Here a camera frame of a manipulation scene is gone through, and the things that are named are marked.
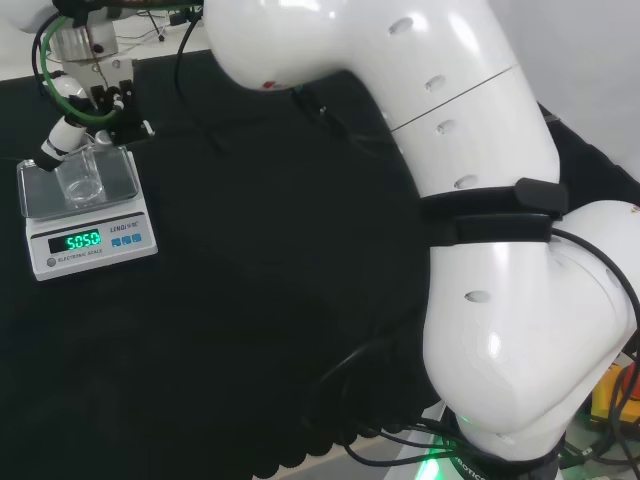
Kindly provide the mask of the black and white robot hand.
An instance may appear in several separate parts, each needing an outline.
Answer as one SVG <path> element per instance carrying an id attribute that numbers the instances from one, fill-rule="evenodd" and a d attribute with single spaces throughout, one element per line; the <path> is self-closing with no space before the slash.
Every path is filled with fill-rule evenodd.
<path id="1" fill-rule="evenodd" d="M 102 60 L 96 65 L 65 62 L 49 79 L 40 75 L 39 82 L 40 92 L 61 113 L 33 155 L 35 165 L 44 171 L 57 169 L 101 131 L 116 146 L 155 134 L 138 105 L 130 58 Z"/>

